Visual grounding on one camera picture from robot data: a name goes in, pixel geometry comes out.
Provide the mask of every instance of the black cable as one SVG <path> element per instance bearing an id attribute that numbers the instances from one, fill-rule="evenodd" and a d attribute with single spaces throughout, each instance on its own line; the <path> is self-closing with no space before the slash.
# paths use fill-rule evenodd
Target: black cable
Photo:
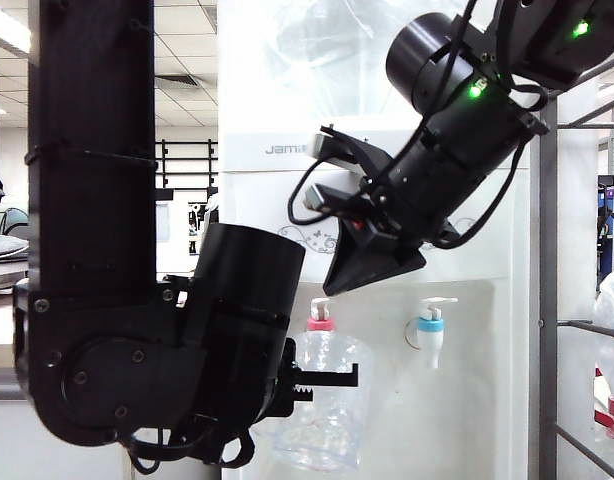
<path id="1" fill-rule="evenodd" d="M 318 159 L 312 163 L 301 177 L 300 181 L 296 185 L 296 188 L 294 188 L 294 191 L 291 192 L 291 195 L 289 196 L 289 200 L 287 201 L 287 216 L 289 217 L 289 221 L 294 225 L 313 225 L 314 223 L 321 222 L 333 215 L 333 212 L 321 213 L 320 215 L 316 215 L 315 217 L 308 219 L 299 219 L 294 216 L 294 202 L 296 201 L 298 193 L 300 193 L 300 189 L 303 188 L 303 185 L 305 185 L 305 182 L 311 173 L 316 170 L 317 167 L 325 163 L 325 161 L 326 160 Z"/>
<path id="2" fill-rule="evenodd" d="M 164 443 L 164 435 L 163 429 L 158 429 L 158 446 L 162 447 Z M 131 460 L 131 464 L 134 466 L 136 471 L 141 475 L 151 475 L 156 472 L 160 467 L 160 460 L 156 460 L 151 467 L 145 467 L 142 463 L 140 463 L 140 459 L 135 455 L 129 454 L 129 459 Z"/>
<path id="3" fill-rule="evenodd" d="M 514 179 L 514 175 L 516 174 L 516 170 L 518 169 L 518 164 L 520 163 L 520 157 L 522 157 L 523 151 L 525 150 L 526 145 L 527 145 L 527 142 L 522 143 L 516 149 L 516 152 L 514 153 L 514 157 L 512 158 L 512 161 L 511 161 L 511 169 L 509 171 L 509 175 L 507 175 L 507 179 L 505 180 L 505 183 L 503 183 L 502 187 L 500 188 L 500 191 L 498 192 L 498 195 L 496 195 L 491 205 L 489 205 L 487 210 L 485 210 L 485 213 L 483 213 L 482 216 L 469 228 L 469 230 L 463 233 L 459 238 L 457 238 L 456 240 L 451 240 L 451 241 L 444 241 L 440 239 L 435 240 L 434 242 L 432 242 L 432 245 L 434 247 L 440 248 L 442 250 L 451 250 L 451 249 L 464 245 L 469 240 L 474 238 L 476 234 L 478 234 L 478 232 L 489 221 L 489 219 L 491 218 L 492 214 L 494 213 L 498 205 L 500 205 L 500 202 L 502 201 L 503 197 L 507 193 L 507 190 L 509 190 L 509 186 L 511 185 L 511 182 Z"/>

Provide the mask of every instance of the wall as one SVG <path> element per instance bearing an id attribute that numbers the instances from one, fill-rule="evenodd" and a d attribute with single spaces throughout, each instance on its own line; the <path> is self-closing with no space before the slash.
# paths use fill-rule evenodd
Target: wall
<path id="1" fill-rule="evenodd" d="M 123 452 L 117 445 L 68 445 L 45 430 L 26 402 L 0 402 L 0 479 L 31 478 L 125 480 Z"/>
<path id="2" fill-rule="evenodd" d="M 27 129 L 0 128 L 0 179 L 6 196 L 3 206 L 27 205 Z"/>

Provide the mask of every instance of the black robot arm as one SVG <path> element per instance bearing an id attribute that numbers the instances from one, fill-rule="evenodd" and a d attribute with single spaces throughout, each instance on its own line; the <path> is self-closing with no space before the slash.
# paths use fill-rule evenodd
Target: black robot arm
<path id="1" fill-rule="evenodd" d="M 358 383 L 357 366 L 303 372 L 294 362 L 286 334 L 304 249 L 213 224 L 193 277 L 157 282 L 153 2 L 34 0 L 30 26 L 19 382 L 55 435 L 120 442 L 140 471 L 153 470 L 140 458 L 186 456 L 239 467 L 255 422 L 312 400 L 297 385 Z M 142 428 L 159 441 L 142 441 Z M 233 439 L 241 452 L 223 462 Z"/>
<path id="2" fill-rule="evenodd" d="M 339 218 L 339 239 L 325 281 L 328 295 L 422 268 L 419 247 L 451 249 L 473 238 L 509 188 L 524 146 L 548 132 L 532 112 L 548 89 L 568 90 L 585 71 L 614 52 L 614 0 L 501 0 L 491 25 L 469 24 L 476 1 L 451 21 L 423 15 L 396 37 L 387 76 L 423 115 L 392 158 L 358 139 L 323 128 L 317 164 L 347 165 L 364 175 L 355 193 L 311 187 L 305 205 L 320 215 L 298 224 Z M 513 75 L 536 83 L 517 85 Z M 512 91 L 535 94 L 530 107 Z M 448 217 L 508 156 L 509 177 L 482 217 L 458 233 Z"/>

